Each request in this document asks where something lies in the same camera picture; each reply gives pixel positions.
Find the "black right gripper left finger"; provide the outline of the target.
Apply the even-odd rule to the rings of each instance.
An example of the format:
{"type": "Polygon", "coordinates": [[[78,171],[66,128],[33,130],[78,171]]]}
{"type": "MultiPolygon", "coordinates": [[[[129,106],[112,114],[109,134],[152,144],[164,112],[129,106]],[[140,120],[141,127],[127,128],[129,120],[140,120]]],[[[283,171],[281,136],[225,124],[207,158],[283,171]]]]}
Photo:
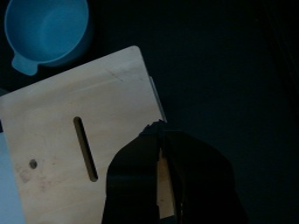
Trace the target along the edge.
{"type": "Polygon", "coordinates": [[[163,122],[144,127],[106,169],[101,224],[159,224],[157,160],[163,122]]]}

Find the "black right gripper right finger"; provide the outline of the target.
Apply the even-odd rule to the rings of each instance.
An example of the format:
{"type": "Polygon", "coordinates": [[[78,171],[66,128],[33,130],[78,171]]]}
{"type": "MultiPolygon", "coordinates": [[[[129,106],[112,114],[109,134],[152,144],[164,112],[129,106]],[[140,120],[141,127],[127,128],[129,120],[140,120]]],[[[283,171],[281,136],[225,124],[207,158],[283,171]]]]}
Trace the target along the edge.
{"type": "Polygon", "coordinates": [[[176,224],[248,224],[225,157],[180,130],[165,130],[161,140],[176,224]]]}

